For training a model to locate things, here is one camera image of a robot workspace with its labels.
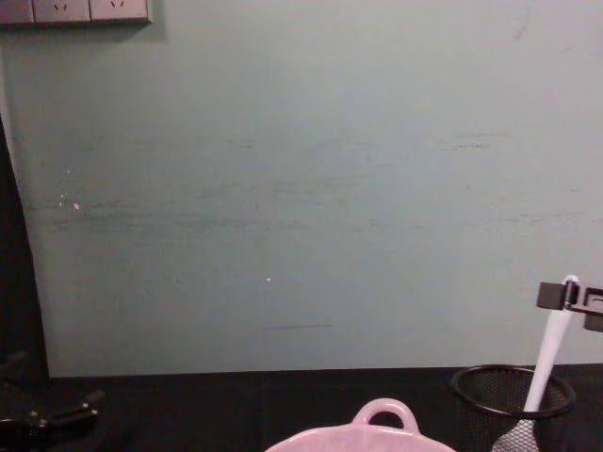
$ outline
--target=scratch on wall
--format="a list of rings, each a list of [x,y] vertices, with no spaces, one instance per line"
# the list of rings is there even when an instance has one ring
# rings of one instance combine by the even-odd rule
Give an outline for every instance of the scratch on wall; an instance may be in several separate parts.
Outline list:
[[[506,223],[541,223],[554,220],[573,221],[577,217],[586,215],[586,212],[557,212],[552,214],[518,214],[514,217],[490,218],[493,221]]]
[[[306,330],[310,328],[330,328],[333,325],[283,325],[280,327],[266,327],[262,330],[264,331],[281,331],[281,330]]]
[[[536,3],[536,0],[530,0],[530,3],[528,4],[528,11],[526,12],[526,15],[524,16],[524,20],[521,23],[521,25],[519,26],[519,28],[517,28],[517,30],[515,31],[515,34],[513,35],[514,40],[521,40],[523,38],[523,36],[526,34],[526,32],[528,31],[528,27],[530,26],[531,14],[532,14],[532,11],[534,10],[534,3]]]

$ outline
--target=pink basket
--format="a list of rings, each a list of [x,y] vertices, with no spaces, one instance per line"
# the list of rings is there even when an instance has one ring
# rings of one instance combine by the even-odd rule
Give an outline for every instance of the pink basket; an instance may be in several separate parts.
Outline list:
[[[392,412],[404,428],[372,426],[378,412]],[[448,446],[430,440],[418,431],[409,408],[392,398],[367,403],[351,424],[316,428],[295,435],[271,447],[267,452],[454,452]]]

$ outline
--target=light green wall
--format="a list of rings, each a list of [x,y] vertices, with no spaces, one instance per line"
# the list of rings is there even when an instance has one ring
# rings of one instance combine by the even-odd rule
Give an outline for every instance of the light green wall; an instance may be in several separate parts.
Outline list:
[[[155,9],[1,37],[53,375],[533,363],[603,280],[603,2]]]

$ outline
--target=outlet panel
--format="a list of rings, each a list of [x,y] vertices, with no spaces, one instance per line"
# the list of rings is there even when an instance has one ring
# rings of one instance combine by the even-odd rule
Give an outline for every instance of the outlet panel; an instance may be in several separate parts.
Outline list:
[[[150,22],[153,0],[90,0],[93,22]]]
[[[0,24],[32,24],[34,9],[31,0],[0,0]]]
[[[89,0],[33,0],[33,2],[36,23],[90,22]]]

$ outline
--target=black clamp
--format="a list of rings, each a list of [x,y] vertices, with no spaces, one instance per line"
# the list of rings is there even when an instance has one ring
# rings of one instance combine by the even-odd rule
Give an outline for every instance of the black clamp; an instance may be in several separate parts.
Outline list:
[[[26,354],[8,357],[0,365],[0,451],[46,450],[57,444],[83,438],[94,430],[103,391],[84,397],[79,405],[48,411],[31,396],[6,380],[15,380]]]
[[[586,314],[584,328],[603,332],[603,287],[582,282],[541,282],[536,306]]]

